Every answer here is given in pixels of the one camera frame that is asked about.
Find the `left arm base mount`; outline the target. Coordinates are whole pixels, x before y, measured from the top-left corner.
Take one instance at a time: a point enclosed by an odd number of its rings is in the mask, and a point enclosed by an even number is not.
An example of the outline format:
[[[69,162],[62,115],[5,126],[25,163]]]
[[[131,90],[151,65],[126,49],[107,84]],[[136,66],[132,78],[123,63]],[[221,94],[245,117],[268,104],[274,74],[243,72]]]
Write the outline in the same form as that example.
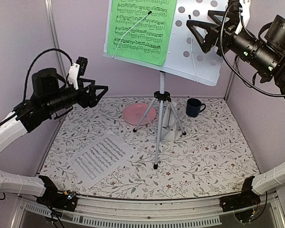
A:
[[[37,203],[50,207],[51,209],[75,211],[78,201],[76,192],[70,190],[59,191],[49,177],[40,175],[39,178],[43,181],[46,189],[41,197],[37,197]]]

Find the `white metronome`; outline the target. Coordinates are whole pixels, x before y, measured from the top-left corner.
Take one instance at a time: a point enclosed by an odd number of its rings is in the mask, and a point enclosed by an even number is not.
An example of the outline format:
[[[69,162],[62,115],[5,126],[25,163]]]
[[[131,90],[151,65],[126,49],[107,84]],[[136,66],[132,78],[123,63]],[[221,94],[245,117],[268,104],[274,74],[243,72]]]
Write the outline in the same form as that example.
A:
[[[171,107],[168,104],[165,108],[162,120],[161,140],[173,142],[176,139],[176,136],[180,130],[180,126],[177,123],[177,118],[178,117],[174,115],[174,112],[171,110]]]

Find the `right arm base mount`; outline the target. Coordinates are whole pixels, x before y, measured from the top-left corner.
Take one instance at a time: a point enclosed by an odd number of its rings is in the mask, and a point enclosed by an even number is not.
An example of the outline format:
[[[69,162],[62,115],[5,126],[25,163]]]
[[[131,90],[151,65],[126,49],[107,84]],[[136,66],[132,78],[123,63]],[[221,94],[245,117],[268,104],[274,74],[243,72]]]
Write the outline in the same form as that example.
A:
[[[253,179],[254,176],[251,176],[244,180],[240,193],[219,198],[219,204],[223,212],[256,206],[256,209],[251,209],[249,212],[240,212],[239,215],[236,216],[236,219],[242,223],[253,221],[259,212],[261,199],[259,195],[252,191]]]

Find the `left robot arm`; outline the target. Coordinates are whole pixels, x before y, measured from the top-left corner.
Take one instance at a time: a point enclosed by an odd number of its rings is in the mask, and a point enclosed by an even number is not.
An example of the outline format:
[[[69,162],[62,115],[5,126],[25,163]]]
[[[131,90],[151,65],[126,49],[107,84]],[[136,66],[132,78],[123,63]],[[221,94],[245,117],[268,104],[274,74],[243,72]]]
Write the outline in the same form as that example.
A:
[[[95,107],[108,92],[108,86],[96,85],[94,80],[80,78],[84,70],[71,66],[71,78],[65,80],[55,68],[45,68],[32,75],[33,94],[13,108],[0,122],[0,153],[18,138],[31,133],[53,114],[73,105],[82,108]],[[56,185],[47,176],[27,177],[0,170],[0,193],[16,193],[43,198],[50,206],[57,206],[61,196]]]

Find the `grey perforated music stand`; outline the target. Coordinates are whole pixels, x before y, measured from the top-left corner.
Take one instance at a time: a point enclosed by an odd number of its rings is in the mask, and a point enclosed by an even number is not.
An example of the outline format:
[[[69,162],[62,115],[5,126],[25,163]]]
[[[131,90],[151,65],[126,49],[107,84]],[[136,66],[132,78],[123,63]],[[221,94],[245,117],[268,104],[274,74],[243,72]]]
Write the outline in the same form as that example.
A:
[[[154,95],[154,101],[160,105],[160,113],[163,108],[172,103],[166,100],[165,91],[166,74],[183,77],[207,86],[215,86],[218,82],[222,58],[216,54],[213,47],[208,53],[203,53],[193,34],[186,26],[189,18],[197,21],[209,22],[209,10],[225,11],[227,1],[225,0],[176,0],[176,10],[170,33],[170,41],[166,60],[162,66],[145,63],[142,61],[124,57],[112,57],[107,53],[109,20],[112,0],[109,1],[108,17],[106,25],[106,38],[104,44],[104,55],[106,57],[129,62],[144,67],[152,68],[160,72],[160,89]]]

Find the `green sheet music paper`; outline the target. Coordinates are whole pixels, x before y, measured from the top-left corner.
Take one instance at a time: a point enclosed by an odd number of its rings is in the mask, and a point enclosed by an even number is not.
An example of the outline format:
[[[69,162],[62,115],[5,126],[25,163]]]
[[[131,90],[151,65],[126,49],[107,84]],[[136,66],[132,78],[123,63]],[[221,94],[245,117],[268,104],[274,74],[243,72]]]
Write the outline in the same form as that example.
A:
[[[113,0],[107,53],[162,66],[176,4],[175,0]]]

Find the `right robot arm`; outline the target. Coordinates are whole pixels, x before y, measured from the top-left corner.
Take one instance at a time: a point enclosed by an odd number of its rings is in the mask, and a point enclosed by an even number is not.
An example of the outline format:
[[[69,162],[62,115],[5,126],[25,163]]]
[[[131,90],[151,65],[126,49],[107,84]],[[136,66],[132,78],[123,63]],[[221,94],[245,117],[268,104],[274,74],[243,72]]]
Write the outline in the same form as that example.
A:
[[[188,19],[187,28],[194,35],[201,50],[208,53],[217,47],[217,55],[223,57],[229,68],[249,87],[269,97],[285,99],[285,19],[276,15],[265,24],[257,37],[245,27],[239,32],[237,26],[244,25],[242,9],[229,7],[226,11],[208,11],[213,23]],[[255,81],[245,79],[227,60],[226,53],[233,52],[236,57],[249,63],[260,75],[261,83],[274,80],[279,94],[272,94],[256,87]]]

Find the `white sheet music paper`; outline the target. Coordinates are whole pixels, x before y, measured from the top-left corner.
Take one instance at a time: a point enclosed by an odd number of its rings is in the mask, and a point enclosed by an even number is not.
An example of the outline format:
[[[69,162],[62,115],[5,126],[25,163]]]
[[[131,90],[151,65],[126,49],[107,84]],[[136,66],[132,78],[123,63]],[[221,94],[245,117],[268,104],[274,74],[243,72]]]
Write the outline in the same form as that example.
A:
[[[68,159],[85,187],[90,188],[122,166],[133,155],[133,148],[111,130]]]

